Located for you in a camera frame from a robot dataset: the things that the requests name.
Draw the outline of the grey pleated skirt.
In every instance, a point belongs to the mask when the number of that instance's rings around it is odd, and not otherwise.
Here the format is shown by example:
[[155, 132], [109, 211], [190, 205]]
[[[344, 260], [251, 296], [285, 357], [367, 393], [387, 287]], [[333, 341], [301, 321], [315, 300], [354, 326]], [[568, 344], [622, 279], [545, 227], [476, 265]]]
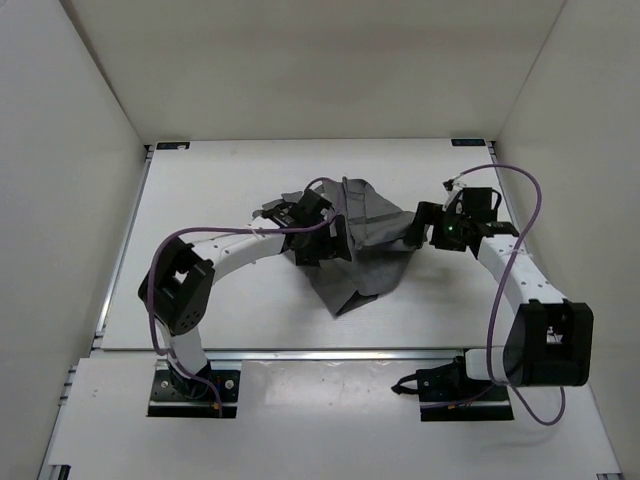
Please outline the grey pleated skirt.
[[345, 216], [352, 261], [334, 259], [321, 261], [319, 266], [299, 266], [329, 313], [337, 317], [398, 286], [416, 251], [403, 242], [414, 214], [379, 195], [362, 179], [319, 177], [316, 181], [317, 188], [307, 185], [276, 200], [298, 200], [305, 190], [314, 190]]

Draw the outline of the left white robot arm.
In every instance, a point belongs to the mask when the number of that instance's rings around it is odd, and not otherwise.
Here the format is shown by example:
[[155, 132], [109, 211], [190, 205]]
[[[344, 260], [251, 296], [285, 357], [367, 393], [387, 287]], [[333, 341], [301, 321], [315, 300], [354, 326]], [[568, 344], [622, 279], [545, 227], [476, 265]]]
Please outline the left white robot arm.
[[138, 289], [153, 347], [168, 360], [174, 385], [188, 398], [208, 389], [211, 367], [198, 325], [217, 282], [287, 252], [299, 266], [351, 258], [343, 201], [330, 201], [312, 189], [264, 205], [242, 228], [203, 232], [207, 237], [199, 241], [184, 241], [186, 230], [165, 239]]

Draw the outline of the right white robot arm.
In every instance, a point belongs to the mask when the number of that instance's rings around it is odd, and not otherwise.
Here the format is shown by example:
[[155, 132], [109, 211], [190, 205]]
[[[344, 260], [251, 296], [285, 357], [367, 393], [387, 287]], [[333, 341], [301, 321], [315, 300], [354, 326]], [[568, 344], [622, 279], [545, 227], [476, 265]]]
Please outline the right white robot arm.
[[448, 376], [449, 391], [471, 400], [484, 381], [515, 387], [578, 387], [590, 373], [594, 316], [572, 302], [544, 276], [525, 252], [523, 236], [498, 218], [502, 195], [491, 187], [449, 181], [442, 204], [422, 201], [404, 237], [408, 246], [465, 252], [492, 275], [496, 298], [513, 312], [507, 338], [493, 338], [465, 352]]

